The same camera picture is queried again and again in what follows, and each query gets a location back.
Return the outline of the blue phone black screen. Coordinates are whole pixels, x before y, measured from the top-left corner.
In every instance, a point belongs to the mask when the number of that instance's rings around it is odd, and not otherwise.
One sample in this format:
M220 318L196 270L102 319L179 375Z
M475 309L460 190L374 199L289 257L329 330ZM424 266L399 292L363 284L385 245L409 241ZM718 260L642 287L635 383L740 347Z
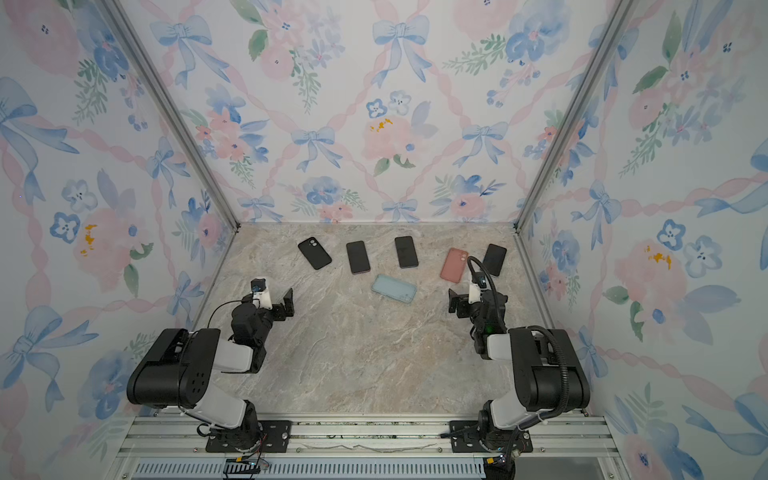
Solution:
M411 236L399 236L394 240L399 267L401 269L419 266L417 251Z

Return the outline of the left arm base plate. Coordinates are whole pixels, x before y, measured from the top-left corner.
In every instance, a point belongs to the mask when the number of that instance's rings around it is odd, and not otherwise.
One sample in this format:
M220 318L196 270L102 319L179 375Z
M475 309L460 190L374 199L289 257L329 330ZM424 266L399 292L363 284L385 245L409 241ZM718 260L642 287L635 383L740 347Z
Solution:
M207 439L206 453L286 453L293 423L290 420L260 421L252 437L214 432Z

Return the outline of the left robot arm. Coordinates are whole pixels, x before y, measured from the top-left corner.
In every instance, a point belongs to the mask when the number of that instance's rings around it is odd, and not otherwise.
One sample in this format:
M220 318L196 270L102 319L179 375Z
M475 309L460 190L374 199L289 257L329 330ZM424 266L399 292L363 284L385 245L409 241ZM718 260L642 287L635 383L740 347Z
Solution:
M211 376L261 371L272 327L295 314L293 291L274 303L265 281L256 279L234 303L229 339L218 328L163 330L131 374L127 398L153 409L177 407L197 420L208 453L285 453L292 422L261 420L253 402L225 392Z

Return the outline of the light blue phone case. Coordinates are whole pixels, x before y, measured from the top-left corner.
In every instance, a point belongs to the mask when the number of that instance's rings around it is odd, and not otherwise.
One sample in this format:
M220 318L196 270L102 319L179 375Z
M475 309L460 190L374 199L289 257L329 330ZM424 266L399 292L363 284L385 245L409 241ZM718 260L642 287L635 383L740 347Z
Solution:
M404 304L410 304L417 293L415 285L383 274L376 277L371 289L379 295Z

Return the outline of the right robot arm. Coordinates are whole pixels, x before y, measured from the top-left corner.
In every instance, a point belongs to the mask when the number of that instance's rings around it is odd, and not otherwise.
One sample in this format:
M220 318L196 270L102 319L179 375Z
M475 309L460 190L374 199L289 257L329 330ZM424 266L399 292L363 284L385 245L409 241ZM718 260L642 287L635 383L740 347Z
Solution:
M589 382L562 329L503 324L505 295L473 288L448 292L448 311L472 323L475 352L484 360L511 364L512 387L487 401L474 422L451 421L443 438L459 452L530 452L529 430L563 413L581 410L591 398Z

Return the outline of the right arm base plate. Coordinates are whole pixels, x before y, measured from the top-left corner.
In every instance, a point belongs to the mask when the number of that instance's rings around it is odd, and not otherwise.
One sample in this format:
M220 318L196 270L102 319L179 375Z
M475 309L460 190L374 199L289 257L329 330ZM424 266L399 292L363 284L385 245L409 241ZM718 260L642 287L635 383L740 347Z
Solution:
M440 434L448 439L453 453L488 453L519 455L533 452L530 435L520 430L501 430L493 426L479 426L478 421L452 420L449 431Z

